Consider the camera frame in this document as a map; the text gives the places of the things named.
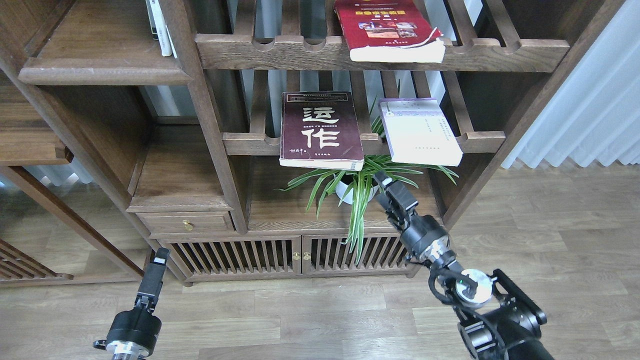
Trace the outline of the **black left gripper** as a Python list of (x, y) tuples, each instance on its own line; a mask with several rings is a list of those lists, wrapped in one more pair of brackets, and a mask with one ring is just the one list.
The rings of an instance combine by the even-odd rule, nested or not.
[(145, 268), (134, 308), (119, 312), (106, 339), (94, 341), (93, 348), (105, 350), (113, 358), (147, 358), (153, 354), (162, 328), (162, 322), (153, 311), (162, 291), (169, 256), (168, 248), (158, 248)]

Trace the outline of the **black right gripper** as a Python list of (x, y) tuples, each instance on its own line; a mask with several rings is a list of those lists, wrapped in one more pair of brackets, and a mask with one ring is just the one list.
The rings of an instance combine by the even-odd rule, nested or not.
[(375, 200), (400, 232), (400, 241), (407, 249), (406, 262), (413, 258), (419, 264), (439, 262), (451, 250), (445, 228), (431, 215), (416, 213), (419, 202), (401, 181), (393, 180), (384, 171), (375, 173), (374, 180), (380, 190)]

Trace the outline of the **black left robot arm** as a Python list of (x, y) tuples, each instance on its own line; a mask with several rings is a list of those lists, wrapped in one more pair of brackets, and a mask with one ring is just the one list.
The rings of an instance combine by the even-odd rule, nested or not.
[(113, 360), (142, 360), (153, 354), (162, 322), (153, 315), (163, 285), (170, 250), (158, 248), (145, 268), (133, 309), (119, 312), (106, 339), (93, 343), (96, 349), (112, 353)]

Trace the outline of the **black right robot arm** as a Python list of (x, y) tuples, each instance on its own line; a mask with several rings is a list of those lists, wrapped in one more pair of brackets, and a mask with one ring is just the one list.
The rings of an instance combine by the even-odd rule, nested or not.
[(459, 319), (458, 331), (474, 360), (551, 360), (540, 341), (543, 310), (501, 269), (486, 274), (464, 268), (450, 248), (450, 235), (430, 215), (416, 212), (418, 200), (384, 171), (374, 175), (377, 201), (400, 234), (407, 257), (429, 269), (427, 284)]

